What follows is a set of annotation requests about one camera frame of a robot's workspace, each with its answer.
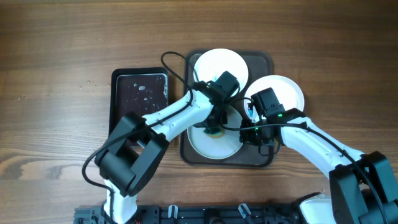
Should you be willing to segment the green yellow sponge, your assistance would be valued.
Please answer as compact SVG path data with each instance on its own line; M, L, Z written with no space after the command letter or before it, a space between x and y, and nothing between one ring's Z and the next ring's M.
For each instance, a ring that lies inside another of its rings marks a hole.
M205 128L203 132L210 138L220 138L222 135L224 135L224 129L220 126Z

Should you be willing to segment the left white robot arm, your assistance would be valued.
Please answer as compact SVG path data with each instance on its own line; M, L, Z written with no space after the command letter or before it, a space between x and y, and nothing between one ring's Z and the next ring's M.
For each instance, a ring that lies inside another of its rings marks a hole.
M137 212L136 196L157 170L170 141L189 127L219 123L226 102L239 91L237 84L195 82L170 106L142 117L122 117L94 154L108 191L104 213L110 223L127 223Z

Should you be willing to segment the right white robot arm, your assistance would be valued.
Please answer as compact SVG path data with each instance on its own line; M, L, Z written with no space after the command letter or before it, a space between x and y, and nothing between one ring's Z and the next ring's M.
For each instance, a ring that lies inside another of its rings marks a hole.
M260 145L278 140L307 158L329 180L329 197L317 194L299 203L305 223L397 223L397 180L379 151L365 154L318 128L291 109L240 127L241 140Z

